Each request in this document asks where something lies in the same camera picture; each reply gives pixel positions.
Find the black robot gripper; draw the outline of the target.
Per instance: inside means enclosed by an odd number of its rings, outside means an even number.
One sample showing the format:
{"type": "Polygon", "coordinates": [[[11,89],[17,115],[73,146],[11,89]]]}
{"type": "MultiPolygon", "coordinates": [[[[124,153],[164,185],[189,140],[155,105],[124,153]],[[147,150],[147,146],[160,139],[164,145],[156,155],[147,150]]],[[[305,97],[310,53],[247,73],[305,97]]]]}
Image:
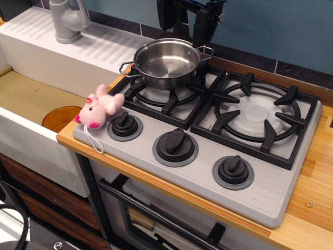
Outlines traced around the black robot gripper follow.
{"type": "MultiPolygon", "coordinates": [[[[196,14],[193,32],[193,47],[209,43],[216,29],[216,23],[223,22],[223,5],[227,1],[208,1],[202,4],[189,1],[187,10],[196,14]]],[[[176,30],[181,24],[181,8],[176,1],[157,0],[159,25],[163,31],[176,30]]]]}

